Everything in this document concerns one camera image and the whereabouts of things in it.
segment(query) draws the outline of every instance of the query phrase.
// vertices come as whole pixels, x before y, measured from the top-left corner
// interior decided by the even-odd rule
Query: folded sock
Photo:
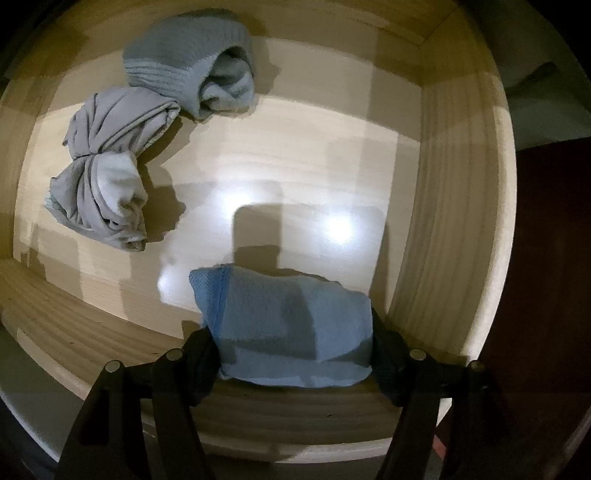
[[[129,84],[174,98],[197,119],[240,110],[254,98],[248,30],[224,9],[165,18],[123,52]]]
[[[320,388],[352,385],[371,372],[371,303],[361,292],[235,265],[193,270],[189,282],[222,377]]]
[[[148,195],[136,155],[167,130],[179,110],[171,98],[140,87],[92,95],[70,121],[63,144],[72,163],[50,180],[47,210],[84,236],[142,251]]]

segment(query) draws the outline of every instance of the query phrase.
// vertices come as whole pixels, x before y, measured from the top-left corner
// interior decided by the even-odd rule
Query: light blue sock
[[[369,298],[336,282],[234,265],[189,275],[222,375],[259,385],[342,387],[371,372]]]

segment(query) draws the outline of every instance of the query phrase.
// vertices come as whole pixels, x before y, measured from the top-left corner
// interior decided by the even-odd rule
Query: metal pin
[[[105,370],[107,370],[111,374],[113,372],[116,372],[120,366],[121,362],[119,362],[119,360],[111,360],[110,362],[107,362],[107,364],[105,365]]]
[[[421,362],[427,358],[427,354],[423,352],[420,348],[413,348],[412,350],[410,350],[410,357]]]
[[[166,352],[166,358],[168,358],[171,362],[175,360],[180,360],[183,357],[183,351],[180,348],[173,348]]]

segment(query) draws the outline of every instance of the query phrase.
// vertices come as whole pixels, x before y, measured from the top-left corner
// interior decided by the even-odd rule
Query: wood grain
[[[407,249],[389,321],[434,355],[482,349],[506,277],[517,175],[491,53],[458,9],[421,46],[423,134]]]
[[[420,50],[392,34],[405,36],[396,24],[405,11],[417,35],[406,37],[421,43],[451,2],[216,5],[257,35],[258,104],[200,125],[182,118],[140,158],[152,201],[139,255],[58,225],[43,196],[70,161],[60,143],[72,113],[94,91],[125,84],[125,43],[157,18],[210,4],[82,1],[53,27],[79,40],[75,51],[61,58],[47,37],[25,59],[61,63],[47,78],[23,70],[0,103],[1,125],[19,139],[0,166],[12,172],[0,197],[11,229],[14,218],[14,250],[2,250],[14,258],[0,262],[9,331],[83,397],[106,361],[142,363],[179,346],[200,321],[188,271],[234,261],[339,280],[369,292],[432,352],[477,352],[504,280],[514,202],[511,126],[478,33],[459,13]],[[14,116],[27,98],[34,110]],[[462,249],[474,271],[454,268]],[[398,411],[371,380],[316,391],[229,381],[194,416],[212,452],[322,462],[385,453]]]

